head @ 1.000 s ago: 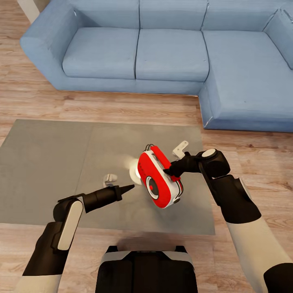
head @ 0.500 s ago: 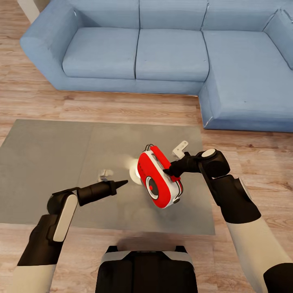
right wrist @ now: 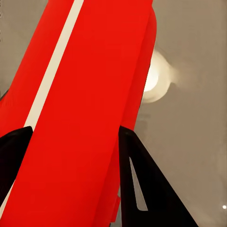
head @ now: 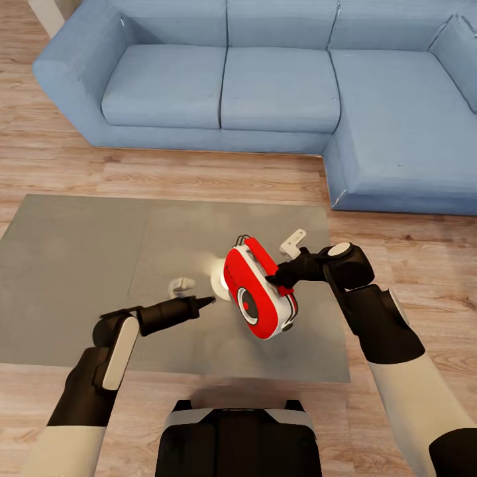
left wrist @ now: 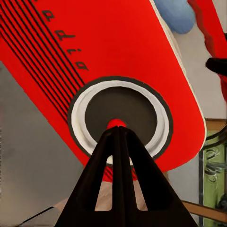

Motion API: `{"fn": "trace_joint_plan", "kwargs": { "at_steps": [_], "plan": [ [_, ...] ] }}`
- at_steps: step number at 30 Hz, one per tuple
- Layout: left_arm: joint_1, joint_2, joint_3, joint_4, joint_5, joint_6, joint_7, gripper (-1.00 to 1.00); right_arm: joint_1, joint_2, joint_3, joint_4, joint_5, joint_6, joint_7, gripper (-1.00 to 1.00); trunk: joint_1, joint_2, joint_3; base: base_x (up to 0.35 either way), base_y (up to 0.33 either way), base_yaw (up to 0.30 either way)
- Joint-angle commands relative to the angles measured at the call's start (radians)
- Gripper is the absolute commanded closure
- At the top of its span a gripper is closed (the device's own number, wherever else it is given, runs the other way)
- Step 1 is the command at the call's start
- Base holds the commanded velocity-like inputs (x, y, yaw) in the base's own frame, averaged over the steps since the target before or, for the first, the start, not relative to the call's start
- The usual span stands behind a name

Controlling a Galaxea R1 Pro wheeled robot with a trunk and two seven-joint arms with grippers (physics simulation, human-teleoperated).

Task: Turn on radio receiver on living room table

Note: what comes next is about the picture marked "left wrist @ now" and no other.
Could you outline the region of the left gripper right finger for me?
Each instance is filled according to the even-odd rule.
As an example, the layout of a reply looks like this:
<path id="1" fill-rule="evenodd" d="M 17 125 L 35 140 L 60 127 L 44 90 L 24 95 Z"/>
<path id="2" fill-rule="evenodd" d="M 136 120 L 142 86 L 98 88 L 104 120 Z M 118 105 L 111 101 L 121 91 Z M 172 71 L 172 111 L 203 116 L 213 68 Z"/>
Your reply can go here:
<path id="1" fill-rule="evenodd" d="M 198 227 L 137 134 L 118 128 L 126 227 Z M 148 211 L 137 208 L 130 158 Z"/>

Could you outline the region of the radio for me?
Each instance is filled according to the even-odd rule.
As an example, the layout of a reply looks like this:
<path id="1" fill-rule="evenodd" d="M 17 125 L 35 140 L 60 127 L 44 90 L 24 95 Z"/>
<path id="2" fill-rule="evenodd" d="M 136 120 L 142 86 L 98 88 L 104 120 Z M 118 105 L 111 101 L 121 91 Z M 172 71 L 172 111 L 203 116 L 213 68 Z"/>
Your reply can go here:
<path id="1" fill-rule="evenodd" d="M 206 49 L 227 58 L 213 1 L 187 1 Z M 83 166 L 115 126 L 133 130 L 162 173 L 227 141 L 203 146 L 227 126 L 206 137 L 178 44 L 154 0 L 0 0 L 0 60 Z M 227 102 L 227 76 L 218 75 Z M 102 180 L 113 182 L 112 155 Z"/>

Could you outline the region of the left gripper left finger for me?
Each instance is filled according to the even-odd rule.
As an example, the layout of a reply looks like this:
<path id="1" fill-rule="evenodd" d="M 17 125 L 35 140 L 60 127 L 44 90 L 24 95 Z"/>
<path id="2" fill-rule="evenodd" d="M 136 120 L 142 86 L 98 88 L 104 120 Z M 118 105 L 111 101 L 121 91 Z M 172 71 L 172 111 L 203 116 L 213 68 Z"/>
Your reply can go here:
<path id="1" fill-rule="evenodd" d="M 111 155 L 112 209 L 95 211 L 105 165 Z M 103 132 L 55 227 L 126 227 L 118 126 Z"/>

